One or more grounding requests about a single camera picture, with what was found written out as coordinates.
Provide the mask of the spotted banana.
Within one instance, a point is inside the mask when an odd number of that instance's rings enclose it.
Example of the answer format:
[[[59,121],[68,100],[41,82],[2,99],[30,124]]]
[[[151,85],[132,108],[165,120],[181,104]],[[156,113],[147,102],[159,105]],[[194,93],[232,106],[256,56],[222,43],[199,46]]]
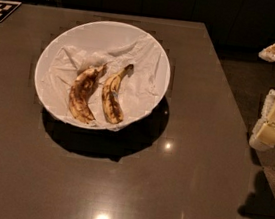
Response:
[[[122,79],[132,69],[134,69],[133,64],[127,65],[117,73],[110,75],[103,84],[103,91],[101,92],[102,109],[106,121],[113,125],[123,121],[124,114],[119,103],[118,93]]]
[[[94,91],[99,78],[105,74],[106,65],[91,66],[79,74],[69,93],[69,110],[74,118],[88,124],[95,118],[88,107],[88,99]]]

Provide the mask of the white bowl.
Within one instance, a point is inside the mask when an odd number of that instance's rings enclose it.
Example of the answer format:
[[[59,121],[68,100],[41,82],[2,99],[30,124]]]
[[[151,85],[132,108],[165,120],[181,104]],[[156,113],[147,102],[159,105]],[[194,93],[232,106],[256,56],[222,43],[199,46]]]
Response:
[[[148,116],[165,96],[170,63],[148,32],[120,22],[65,31],[36,64],[35,89],[54,118],[90,130],[113,130]]]

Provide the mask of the white paper towel liner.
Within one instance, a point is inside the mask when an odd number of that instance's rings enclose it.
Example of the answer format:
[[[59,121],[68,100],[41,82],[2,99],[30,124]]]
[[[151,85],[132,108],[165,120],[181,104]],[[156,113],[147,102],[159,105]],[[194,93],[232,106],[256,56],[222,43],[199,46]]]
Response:
[[[127,33],[117,26],[78,26],[43,51],[36,64],[35,88],[40,102],[54,118],[75,127],[118,131],[148,116],[161,101],[170,81],[167,58],[159,42],[141,30]],[[131,63],[134,70],[123,79],[119,95],[123,122],[114,125],[106,121],[99,89],[89,99],[95,121],[83,124],[71,115],[68,90],[86,67],[105,64],[110,76]]]

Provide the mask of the black white fiducial marker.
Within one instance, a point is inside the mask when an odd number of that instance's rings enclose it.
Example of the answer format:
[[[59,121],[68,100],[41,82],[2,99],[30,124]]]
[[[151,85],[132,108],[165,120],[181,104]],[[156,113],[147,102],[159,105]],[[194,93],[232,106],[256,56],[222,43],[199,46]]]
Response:
[[[20,5],[20,2],[0,0],[0,23],[6,20]]]

